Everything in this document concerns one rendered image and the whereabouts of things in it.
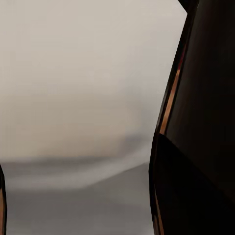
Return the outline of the bottle of coffee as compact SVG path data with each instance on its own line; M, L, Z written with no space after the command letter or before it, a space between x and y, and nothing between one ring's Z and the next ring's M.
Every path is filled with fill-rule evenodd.
M155 159L200 0L0 0L2 235L161 235Z

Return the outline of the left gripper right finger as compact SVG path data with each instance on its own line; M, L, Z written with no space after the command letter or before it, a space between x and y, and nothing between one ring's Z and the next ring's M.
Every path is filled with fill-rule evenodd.
M235 204L162 134L154 171L164 235L235 235Z

